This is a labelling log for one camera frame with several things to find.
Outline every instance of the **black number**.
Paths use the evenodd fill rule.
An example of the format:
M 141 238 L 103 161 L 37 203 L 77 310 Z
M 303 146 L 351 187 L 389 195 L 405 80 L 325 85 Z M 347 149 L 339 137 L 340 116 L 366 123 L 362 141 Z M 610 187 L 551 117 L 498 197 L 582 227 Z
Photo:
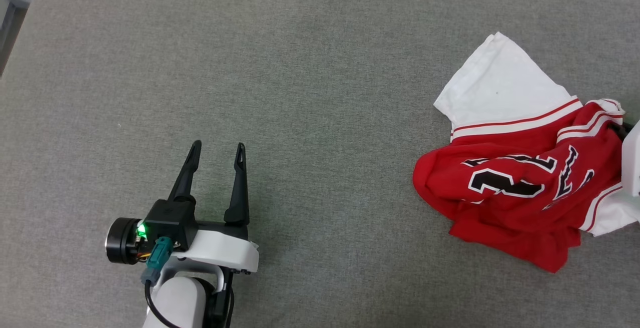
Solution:
M 478 193 L 484 193 L 485 189 L 490 189 L 496 194 L 533 198 L 545 190 L 545 185 L 531 184 L 525 180 L 514 184 L 514 177 L 509 174 L 482 169 L 473 173 L 468 188 Z
M 585 186 L 585 184 L 587 184 L 589 180 L 591 180 L 594 177 L 594 175 L 596 175 L 596 172 L 593 169 L 587 170 L 587 173 L 584 175 L 584 180 L 582 181 L 582 184 L 580 184 L 578 189 Z
M 519 162 L 528 162 L 530 164 L 535 164 L 539 168 L 542 168 L 549 173 L 553 173 L 556 170 L 555 166 L 558 161 L 554 158 L 547 157 L 546 159 L 540 159 L 540 155 L 537 157 L 530 157 L 524 154 L 513 154 L 502 157 L 501 159 L 514 159 Z
M 486 162 L 487 158 L 478 158 L 478 159 L 469 159 L 466 161 L 463 161 L 462 164 L 464 165 L 468 165 L 468 166 L 479 166 L 480 164 L 482 164 L 483 162 Z
M 576 148 L 574 148 L 573 146 L 569 145 L 569 156 L 565 161 L 565 165 L 564 165 L 565 168 L 562 169 L 562 172 L 560 173 L 560 178 L 558 180 L 558 191 L 556 193 L 555 198 L 553 198 L 553 200 L 557 200 L 558 198 L 561 198 L 562 196 L 565 196 L 571 193 L 571 189 L 573 188 L 574 185 L 573 183 L 567 183 L 567 182 L 569 181 L 569 176 L 571 175 L 571 166 L 574 165 L 574 162 L 576 162 L 576 159 L 578 159 L 578 150 L 576 150 Z

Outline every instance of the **gray fabric surface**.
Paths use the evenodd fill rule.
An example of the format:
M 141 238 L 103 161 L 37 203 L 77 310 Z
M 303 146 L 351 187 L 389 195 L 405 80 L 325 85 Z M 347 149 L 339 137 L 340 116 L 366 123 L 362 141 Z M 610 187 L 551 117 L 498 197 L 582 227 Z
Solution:
M 197 218 L 247 147 L 259 273 L 233 326 L 637 326 L 640 229 L 550 274 L 448 235 L 412 187 L 432 103 L 501 31 L 583 100 L 640 118 L 640 0 L 35 0 L 0 85 L 1 326 L 141 326 L 119 216 L 203 141 Z

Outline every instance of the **teal connector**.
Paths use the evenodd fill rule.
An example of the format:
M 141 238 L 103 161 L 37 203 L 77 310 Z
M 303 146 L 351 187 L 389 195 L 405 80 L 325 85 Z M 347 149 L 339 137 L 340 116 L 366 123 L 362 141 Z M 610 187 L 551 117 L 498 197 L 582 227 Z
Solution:
M 151 286 L 157 283 L 158 279 L 160 279 L 162 267 L 169 260 L 173 250 L 174 242 L 169 237 L 160 237 L 155 242 L 151 255 L 146 260 L 146 269 L 144 269 L 140 277 L 142 284 L 146 283 L 147 280 L 151 281 Z

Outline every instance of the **basketball jersey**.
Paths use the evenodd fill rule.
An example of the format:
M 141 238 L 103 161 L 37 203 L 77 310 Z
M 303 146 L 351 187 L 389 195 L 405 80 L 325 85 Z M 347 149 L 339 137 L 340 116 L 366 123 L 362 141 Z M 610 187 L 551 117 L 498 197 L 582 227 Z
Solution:
M 413 183 L 452 219 L 450 233 L 558 271 L 579 230 L 636 221 L 620 191 L 622 124 L 615 100 L 583 105 L 514 42 L 496 34 L 469 57 L 434 104 L 451 143 L 416 163 Z

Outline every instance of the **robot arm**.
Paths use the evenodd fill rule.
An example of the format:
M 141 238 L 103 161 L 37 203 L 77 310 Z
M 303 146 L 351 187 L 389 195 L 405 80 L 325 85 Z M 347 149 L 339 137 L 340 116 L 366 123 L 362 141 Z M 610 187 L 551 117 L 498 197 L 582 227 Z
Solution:
M 258 246 L 249 241 L 249 196 L 245 146 L 238 144 L 235 182 L 224 223 L 196 221 L 192 180 L 202 144 L 195 141 L 167 200 L 158 200 L 144 220 L 118 218 L 105 248 L 111 262 L 145 262 L 142 273 L 149 306 L 144 328 L 229 326 L 233 275 L 258 270 Z M 181 271 L 213 273 L 215 285 Z

